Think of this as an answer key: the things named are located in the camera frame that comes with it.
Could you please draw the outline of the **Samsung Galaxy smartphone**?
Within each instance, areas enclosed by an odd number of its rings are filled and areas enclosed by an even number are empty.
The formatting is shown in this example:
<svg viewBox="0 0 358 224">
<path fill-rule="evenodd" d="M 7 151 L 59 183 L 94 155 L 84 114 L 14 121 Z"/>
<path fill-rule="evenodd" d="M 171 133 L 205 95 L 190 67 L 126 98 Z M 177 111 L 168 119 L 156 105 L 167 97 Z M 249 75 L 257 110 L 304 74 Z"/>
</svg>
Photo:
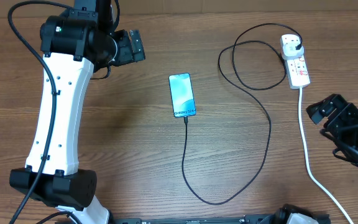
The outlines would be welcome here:
<svg viewBox="0 0 358 224">
<path fill-rule="evenodd" d="M 170 75 L 168 78 L 176 118 L 196 115 L 195 99 L 189 73 Z"/>
</svg>

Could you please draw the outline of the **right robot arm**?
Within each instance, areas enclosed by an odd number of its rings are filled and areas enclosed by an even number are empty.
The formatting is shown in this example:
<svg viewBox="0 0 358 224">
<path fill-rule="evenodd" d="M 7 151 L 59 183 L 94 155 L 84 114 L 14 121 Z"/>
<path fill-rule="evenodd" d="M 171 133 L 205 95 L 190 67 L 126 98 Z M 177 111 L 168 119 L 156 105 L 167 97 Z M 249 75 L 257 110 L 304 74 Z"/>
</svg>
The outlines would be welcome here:
<svg viewBox="0 0 358 224">
<path fill-rule="evenodd" d="M 301 139 L 303 143 L 306 170 L 311 180 L 337 205 L 349 223 L 354 223 L 342 205 L 336 200 L 322 184 L 313 176 L 310 168 L 308 148 L 302 121 L 302 99 L 303 87 L 299 87 L 298 99 L 298 123 L 300 127 Z M 341 95 L 332 94 L 323 101 L 309 105 L 306 112 L 309 114 L 312 122 L 318 124 L 324 117 L 328 117 L 324 128 L 320 133 L 331 140 L 337 148 L 333 150 L 336 158 L 358 167 L 358 109 L 348 103 Z M 336 155 L 341 151 L 345 157 Z M 284 205 L 273 215 L 264 218 L 260 223 L 319 223 L 316 216 L 310 212 L 295 206 Z"/>
</svg>

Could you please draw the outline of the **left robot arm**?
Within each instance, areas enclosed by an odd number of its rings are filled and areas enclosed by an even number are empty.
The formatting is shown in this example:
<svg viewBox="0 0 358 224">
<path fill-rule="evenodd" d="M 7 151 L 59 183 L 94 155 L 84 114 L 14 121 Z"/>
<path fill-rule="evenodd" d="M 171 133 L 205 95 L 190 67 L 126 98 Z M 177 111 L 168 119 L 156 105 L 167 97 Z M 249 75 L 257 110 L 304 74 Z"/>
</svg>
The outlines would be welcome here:
<svg viewBox="0 0 358 224">
<path fill-rule="evenodd" d="M 88 84 L 102 69 L 145 59 L 138 30 L 118 29 L 118 1 L 76 1 L 40 28 L 43 92 L 34 143 L 9 183 L 73 223 L 112 223 L 96 197 L 95 171 L 80 169 L 78 133 Z"/>
</svg>

